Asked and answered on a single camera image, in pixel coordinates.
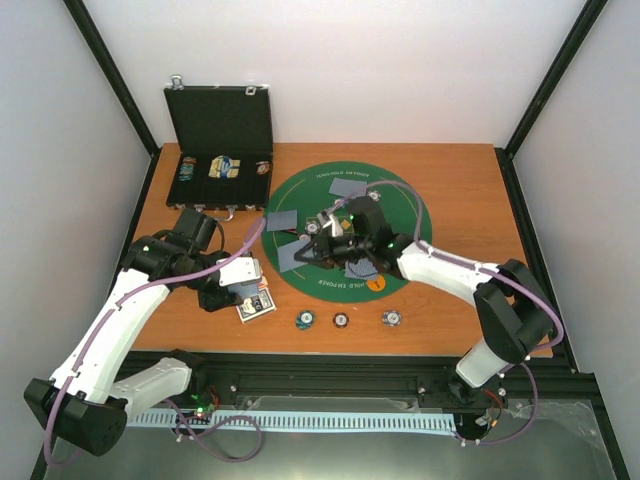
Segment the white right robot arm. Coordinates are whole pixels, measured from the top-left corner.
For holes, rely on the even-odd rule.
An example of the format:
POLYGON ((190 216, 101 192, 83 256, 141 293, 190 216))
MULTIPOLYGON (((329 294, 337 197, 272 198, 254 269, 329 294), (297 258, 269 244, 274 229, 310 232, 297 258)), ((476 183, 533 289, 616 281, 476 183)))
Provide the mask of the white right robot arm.
POLYGON ((318 216, 319 230, 295 260, 320 268, 345 268, 369 260, 380 273, 435 287, 476 310, 482 337, 457 363, 450 388, 479 389, 511 365, 524 362, 557 331, 559 318, 520 261, 472 261, 437 249, 417 234, 395 232, 367 196, 344 201, 352 230, 342 230, 332 210, 318 216))

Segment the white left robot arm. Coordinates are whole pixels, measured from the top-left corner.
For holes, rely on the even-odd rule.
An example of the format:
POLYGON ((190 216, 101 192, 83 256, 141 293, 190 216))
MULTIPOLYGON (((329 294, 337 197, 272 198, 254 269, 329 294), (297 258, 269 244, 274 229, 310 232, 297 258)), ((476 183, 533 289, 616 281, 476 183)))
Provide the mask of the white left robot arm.
POLYGON ((229 275, 245 253, 209 252, 223 232, 218 221, 192 209, 171 229, 131 244, 104 306, 79 344, 49 379, 32 379, 24 400, 44 430, 49 464, 55 438, 101 456, 113 448, 126 420, 174 396, 201 400, 208 378, 198 360, 174 350, 155 365, 123 380, 116 375, 142 328, 175 289, 196 292, 206 312, 235 306, 229 275))

